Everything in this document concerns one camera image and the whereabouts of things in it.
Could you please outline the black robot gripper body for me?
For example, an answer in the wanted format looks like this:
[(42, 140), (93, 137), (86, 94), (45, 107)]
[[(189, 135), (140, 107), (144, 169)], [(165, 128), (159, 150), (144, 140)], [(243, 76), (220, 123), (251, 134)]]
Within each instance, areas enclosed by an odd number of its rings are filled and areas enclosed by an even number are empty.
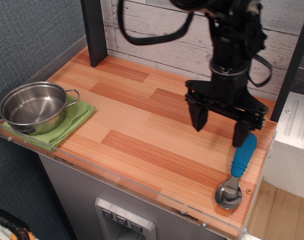
[(207, 105), (208, 111), (237, 122), (248, 121), (251, 130), (261, 130), (268, 107), (248, 92), (249, 68), (247, 61), (237, 68), (223, 68), (211, 61), (210, 81), (188, 80), (185, 83), (186, 101)]

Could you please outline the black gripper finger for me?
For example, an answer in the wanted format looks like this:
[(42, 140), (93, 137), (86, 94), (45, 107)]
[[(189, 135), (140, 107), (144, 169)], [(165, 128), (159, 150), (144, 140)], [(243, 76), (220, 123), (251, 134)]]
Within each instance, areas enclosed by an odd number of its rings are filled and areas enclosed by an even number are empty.
[(189, 112), (193, 127), (196, 131), (201, 131), (208, 119), (208, 107), (206, 104), (189, 102)]
[(238, 121), (234, 128), (233, 143), (234, 147), (241, 147), (251, 132), (251, 123), (245, 120)]

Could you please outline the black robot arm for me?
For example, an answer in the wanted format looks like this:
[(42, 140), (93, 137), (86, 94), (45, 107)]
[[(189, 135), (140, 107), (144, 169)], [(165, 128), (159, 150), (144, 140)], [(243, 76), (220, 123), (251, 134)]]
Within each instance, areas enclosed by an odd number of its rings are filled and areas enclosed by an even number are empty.
[(255, 129), (264, 125), (268, 108), (247, 89), (251, 61), (269, 70), (271, 64), (257, 53), (264, 49), (266, 34), (260, 23), (258, 0), (173, 0), (177, 8), (203, 12), (213, 44), (211, 80), (188, 80), (186, 101), (193, 127), (200, 131), (212, 111), (236, 121), (233, 143), (240, 147)]

